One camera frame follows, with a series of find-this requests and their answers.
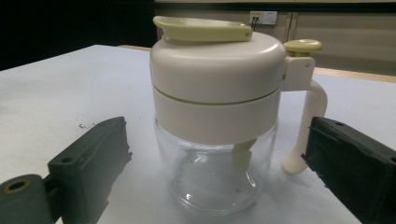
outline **knob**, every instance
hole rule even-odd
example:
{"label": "knob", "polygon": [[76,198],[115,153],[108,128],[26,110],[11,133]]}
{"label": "knob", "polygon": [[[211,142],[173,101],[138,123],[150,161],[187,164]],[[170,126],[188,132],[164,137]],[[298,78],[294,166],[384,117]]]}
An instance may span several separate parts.
{"label": "knob", "polygon": [[309,57],[310,52],[323,49],[320,42],[312,39],[291,40],[286,42],[284,46],[292,57]]}

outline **wall socket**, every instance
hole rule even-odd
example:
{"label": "wall socket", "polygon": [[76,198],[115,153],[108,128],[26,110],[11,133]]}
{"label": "wall socket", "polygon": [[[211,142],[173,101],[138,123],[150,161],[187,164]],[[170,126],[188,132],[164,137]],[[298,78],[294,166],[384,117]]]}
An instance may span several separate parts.
{"label": "wall socket", "polygon": [[264,11],[262,13],[262,24],[275,25],[276,16],[277,16],[277,11]]}
{"label": "wall socket", "polygon": [[275,25],[276,16],[277,16],[277,11],[250,11],[249,23]]}
{"label": "wall socket", "polygon": [[248,20],[250,24],[262,24],[262,12],[261,11],[250,11],[250,19]]}

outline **tabletop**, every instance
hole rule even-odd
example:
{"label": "tabletop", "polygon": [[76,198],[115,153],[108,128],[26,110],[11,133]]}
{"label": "tabletop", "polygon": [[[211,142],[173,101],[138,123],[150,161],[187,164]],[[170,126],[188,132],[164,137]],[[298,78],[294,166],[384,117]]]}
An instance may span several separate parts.
{"label": "tabletop", "polygon": [[[396,148],[396,83],[320,73],[314,80],[328,93],[326,118]],[[260,199],[235,215],[199,216],[179,206],[162,181],[149,52],[92,46],[0,72],[0,182],[46,176],[48,161],[95,123],[124,116],[134,155],[99,224],[359,223],[315,173],[290,176],[281,168],[297,139],[303,105],[303,91],[282,93],[271,185]]]}

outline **white plastic handle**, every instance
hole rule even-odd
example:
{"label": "white plastic handle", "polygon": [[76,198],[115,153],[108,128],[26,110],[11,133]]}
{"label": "white plastic handle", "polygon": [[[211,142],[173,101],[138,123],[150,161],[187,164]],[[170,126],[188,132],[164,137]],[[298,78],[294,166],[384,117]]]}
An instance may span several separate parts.
{"label": "white plastic handle", "polygon": [[305,153],[309,135],[309,125],[314,116],[323,117],[327,107],[327,95],[323,88],[311,80],[309,90],[306,92],[303,116],[300,124],[297,144],[283,160],[283,169],[290,175],[297,175],[307,167],[301,157]]}

